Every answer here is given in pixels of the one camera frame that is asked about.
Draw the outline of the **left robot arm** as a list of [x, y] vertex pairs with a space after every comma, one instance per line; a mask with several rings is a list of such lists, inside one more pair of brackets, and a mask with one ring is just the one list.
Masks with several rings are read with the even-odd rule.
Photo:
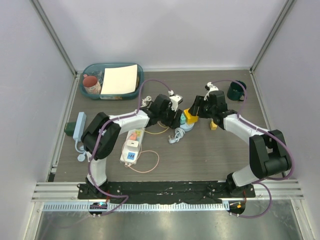
[[121, 115], [100, 112], [95, 116], [81, 137], [89, 162], [85, 182], [93, 198], [100, 200], [106, 195], [107, 157], [113, 151], [118, 136], [134, 129], [148, 128], [158, 122], [173, 130], [178, 128], [183, 113], [179, 109], [182, 101], [183, 97], [178, 94], [159, 94], [147, 106], [138, 105], [133, 112]]

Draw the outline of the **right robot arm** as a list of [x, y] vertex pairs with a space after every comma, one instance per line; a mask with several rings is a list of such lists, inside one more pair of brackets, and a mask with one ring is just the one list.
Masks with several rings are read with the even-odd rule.
[[248, 144], [248, 165], [226, 178], [225, 190], [230, 197], [238, 197], [252, 183], [293, 169], [283, 133], [260, 128], [246, 121], [235, 110], [228, 109], [223, 91], [214, 90], [205, 96], [197, 95], [188, 112], [195, 117], [212, 119], [219, 128]]

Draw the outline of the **yellow cube socket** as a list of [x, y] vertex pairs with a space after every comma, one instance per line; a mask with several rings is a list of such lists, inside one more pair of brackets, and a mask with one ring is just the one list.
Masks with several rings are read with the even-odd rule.
[[184, 116], [185, 116], [185, 122], [188, 125], [192, 125], [192, 124], [196, 123], [199, 120], [198, 116], [193, 116], [193, 115], [191, 115], [189, 113], [189, 108], [185, 109], [183, 111], [183, 113], [184, 113]]

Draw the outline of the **light blue round socket base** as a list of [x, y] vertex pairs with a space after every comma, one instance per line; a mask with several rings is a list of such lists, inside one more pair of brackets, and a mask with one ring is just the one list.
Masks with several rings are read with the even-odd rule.
[[188, 124], [188, 123], [184, 123], [184, 124], [181, 124], [180, 125], [180, 128], [185, 132], [190, 132], [193, 128], [194, 128], [195, 124], [194, 123], [191, 123], [191, 124]]

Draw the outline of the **teal USB charger plug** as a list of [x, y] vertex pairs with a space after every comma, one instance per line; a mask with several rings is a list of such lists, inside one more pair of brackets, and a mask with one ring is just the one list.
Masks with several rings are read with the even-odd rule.
[[184, 114], [180, 116], [180, 125], [184, 125], [186, 123], [186, 117]]

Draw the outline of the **pale yellow USB charger plug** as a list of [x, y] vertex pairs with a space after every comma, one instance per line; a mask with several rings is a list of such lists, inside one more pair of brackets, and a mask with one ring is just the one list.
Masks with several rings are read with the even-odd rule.
[[213, 121], [210, 122], [209, 126], [211, 131], [215, 131], [218, 128], [218, 125], [215, 124]]

